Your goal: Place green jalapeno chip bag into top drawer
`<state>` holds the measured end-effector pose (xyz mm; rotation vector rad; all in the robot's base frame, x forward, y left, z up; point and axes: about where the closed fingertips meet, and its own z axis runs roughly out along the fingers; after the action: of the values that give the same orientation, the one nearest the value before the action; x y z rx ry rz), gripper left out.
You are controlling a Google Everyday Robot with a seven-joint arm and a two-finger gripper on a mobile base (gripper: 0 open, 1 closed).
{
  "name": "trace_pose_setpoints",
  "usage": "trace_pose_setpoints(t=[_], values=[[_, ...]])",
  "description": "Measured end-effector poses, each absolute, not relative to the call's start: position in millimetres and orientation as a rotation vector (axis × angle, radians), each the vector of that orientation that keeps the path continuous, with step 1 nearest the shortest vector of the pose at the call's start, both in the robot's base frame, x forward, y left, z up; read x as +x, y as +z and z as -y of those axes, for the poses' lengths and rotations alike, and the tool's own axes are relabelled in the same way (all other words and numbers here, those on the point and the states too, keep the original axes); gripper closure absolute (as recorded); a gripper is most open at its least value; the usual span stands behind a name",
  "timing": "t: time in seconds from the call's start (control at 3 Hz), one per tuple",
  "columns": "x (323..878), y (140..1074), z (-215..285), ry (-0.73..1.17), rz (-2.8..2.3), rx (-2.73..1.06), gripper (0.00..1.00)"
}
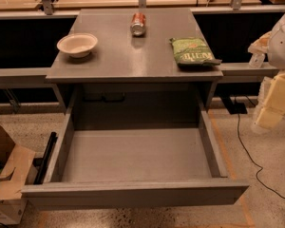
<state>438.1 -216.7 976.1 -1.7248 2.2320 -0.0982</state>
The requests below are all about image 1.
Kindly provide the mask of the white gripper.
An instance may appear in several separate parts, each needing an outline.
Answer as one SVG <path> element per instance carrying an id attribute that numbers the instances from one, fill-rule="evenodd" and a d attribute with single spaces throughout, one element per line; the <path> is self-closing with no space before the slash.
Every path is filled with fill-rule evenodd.
<path id="1" fill-rule="evenodd" d="M 274 78 L 264 77 L 258 93 L 255 126 L 271 130 L 285 115 L 285 71 Z"/>

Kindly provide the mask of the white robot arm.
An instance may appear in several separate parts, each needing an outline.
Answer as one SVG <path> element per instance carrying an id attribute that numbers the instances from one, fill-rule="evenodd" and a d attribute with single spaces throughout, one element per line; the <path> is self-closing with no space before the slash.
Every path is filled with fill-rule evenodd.
<path id="1" fill-rule="evenodd" d="M 250 67 L 268 63 L 278 69 L 274 78 L 265 77 L 258 94 L 252 129 L 256 133 L 272 130 L 285 115 L 285 13 L 271 31 L 263 34 L 249 47 L 252 54 Z"/>

